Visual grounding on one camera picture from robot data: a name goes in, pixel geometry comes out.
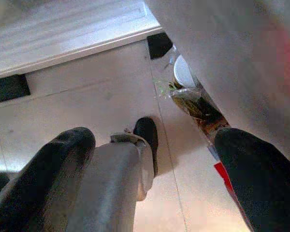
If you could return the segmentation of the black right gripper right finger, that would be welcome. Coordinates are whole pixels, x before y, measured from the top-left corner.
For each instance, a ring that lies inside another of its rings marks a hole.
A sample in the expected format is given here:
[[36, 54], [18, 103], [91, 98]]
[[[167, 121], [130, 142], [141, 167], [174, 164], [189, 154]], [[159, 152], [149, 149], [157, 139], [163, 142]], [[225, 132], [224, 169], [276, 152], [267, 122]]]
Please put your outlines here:
[[236, 128], [215, 149], [254, 232], [290, 232], [290, 161], [272, 144]]

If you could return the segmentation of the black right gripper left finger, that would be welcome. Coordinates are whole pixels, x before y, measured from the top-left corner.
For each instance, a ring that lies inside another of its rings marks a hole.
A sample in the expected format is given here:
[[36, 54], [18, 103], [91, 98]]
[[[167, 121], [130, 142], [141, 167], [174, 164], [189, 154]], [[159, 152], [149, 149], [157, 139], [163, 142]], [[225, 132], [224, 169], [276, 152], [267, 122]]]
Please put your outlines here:
[[18, 173], [0, 172], [0, 232], [64, 232], [95, 137], [85, 127], [59, 134]]

